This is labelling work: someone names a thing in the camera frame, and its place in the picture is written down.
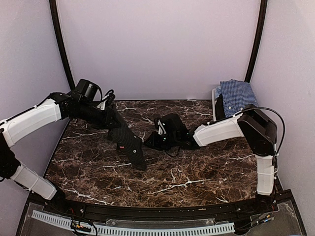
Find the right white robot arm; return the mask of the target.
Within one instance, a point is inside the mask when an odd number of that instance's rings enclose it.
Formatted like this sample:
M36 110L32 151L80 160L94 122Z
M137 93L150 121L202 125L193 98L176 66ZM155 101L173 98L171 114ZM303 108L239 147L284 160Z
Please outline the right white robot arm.
M219 120L203 122L188 128L178 114L155 119L155 131L145 140L148 148L169 151L172 148L197 150L212 144L241 140L256 159L256 193L251 203L255 213L270 205L280 145L277 124L266 112L276 111L249 104L245 109Z

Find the white perforated plastic basket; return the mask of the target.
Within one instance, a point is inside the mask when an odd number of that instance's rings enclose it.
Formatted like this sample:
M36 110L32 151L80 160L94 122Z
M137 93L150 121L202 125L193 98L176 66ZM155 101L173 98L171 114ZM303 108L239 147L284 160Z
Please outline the white perforated plastic basket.
M214 121L217 121L217 120L216 120L216 113L215 113L215 103L216 103L216 100L215 100L215 89L213 89L213 90L212 90L213 120L214 120Z

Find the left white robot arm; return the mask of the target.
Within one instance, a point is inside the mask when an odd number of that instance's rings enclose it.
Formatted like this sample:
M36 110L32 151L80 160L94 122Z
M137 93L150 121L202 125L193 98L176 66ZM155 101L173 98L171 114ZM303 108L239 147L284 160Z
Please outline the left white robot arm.
M48 156L66 120L79 118L101 128L119 126L109 104L113 95L101 101L75 100L65 93L52 93L38 105L0 122L0 179L13 181L50 201L58 214L69 211L62 191L42 175Z

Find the black pinstriped long sleeve shirt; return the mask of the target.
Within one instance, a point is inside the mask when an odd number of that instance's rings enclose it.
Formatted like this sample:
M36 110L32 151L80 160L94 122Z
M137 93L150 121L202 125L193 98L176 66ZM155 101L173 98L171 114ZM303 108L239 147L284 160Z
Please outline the black pinstriped long sleeve shirt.
M117 148L127 156L134 168L145 171L147 164L142 151L142 140L133 133L115 108L113 112L121 126L108 130L109 140L117 144Z

